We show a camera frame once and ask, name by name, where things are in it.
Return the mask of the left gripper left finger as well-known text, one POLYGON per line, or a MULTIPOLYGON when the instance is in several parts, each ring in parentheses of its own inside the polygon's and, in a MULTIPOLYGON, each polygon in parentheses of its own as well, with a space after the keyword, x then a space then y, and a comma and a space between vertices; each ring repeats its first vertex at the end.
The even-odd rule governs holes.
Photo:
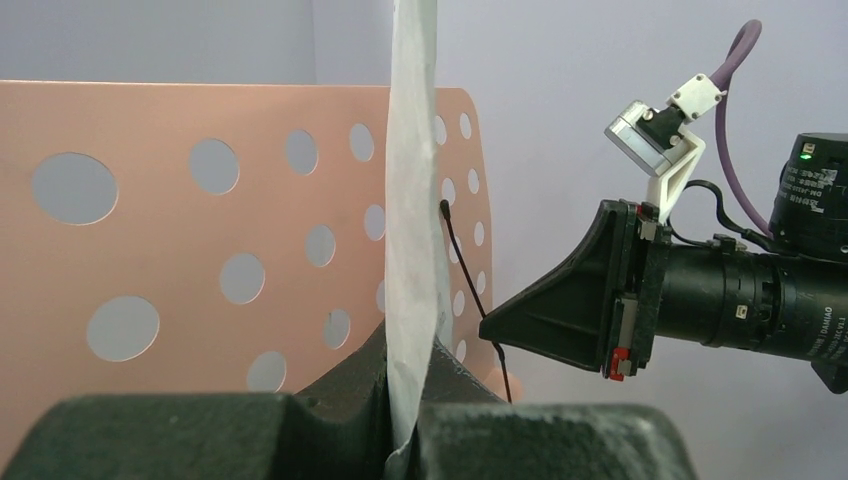
POLYGON ((296 394, 98 394, 31 428, 7 479, 378 479, 391 448, 385 330, 296 394))

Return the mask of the pink music stand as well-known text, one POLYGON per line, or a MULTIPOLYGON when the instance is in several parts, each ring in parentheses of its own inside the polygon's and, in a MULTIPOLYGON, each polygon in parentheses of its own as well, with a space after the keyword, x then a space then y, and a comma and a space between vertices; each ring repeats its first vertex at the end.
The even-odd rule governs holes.
POLYGON ((5 81, 1 455, 63 399, 299 391, 382 320, 384 86, 5 81))

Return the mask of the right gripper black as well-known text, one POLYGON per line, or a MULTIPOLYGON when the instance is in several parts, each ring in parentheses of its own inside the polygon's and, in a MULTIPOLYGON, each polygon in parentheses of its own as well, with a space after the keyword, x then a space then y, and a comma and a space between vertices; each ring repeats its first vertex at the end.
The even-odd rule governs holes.
POLYGON ((479 337, 622 381, 651 359, 671 229, 653 204, 603 200, 576 249, 491 311, 479 337))

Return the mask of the sheet music page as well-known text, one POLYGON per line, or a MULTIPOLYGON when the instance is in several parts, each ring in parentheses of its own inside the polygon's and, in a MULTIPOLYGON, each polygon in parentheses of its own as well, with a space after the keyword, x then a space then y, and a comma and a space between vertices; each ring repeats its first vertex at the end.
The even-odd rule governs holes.
POLYGON ((406 477, 431 351, 452 320, 434 127, 437 4, 397 1, 385 153, 385 334, 394 450, 406 477))

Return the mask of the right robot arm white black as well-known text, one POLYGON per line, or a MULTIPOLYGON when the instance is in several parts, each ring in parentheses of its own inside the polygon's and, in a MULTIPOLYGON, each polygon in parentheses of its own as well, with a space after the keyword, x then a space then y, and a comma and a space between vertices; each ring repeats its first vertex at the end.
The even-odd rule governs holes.
POLYGON ((562 263, 481 322, 484 340, 620 381, 656 337, 809 362, 847 389, 847 137, 804 133, 781 175, 764 237, 676 244, 654 206, 604 200, 562 263))

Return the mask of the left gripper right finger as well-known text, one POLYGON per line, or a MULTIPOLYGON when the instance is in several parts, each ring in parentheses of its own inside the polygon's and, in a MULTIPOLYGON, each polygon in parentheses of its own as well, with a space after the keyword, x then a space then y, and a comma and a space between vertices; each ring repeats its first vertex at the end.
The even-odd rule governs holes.
POLYGON ((500 400, 433 345, 413 448, 416 479, 695 479, 678 429, 635 404, 500 400))

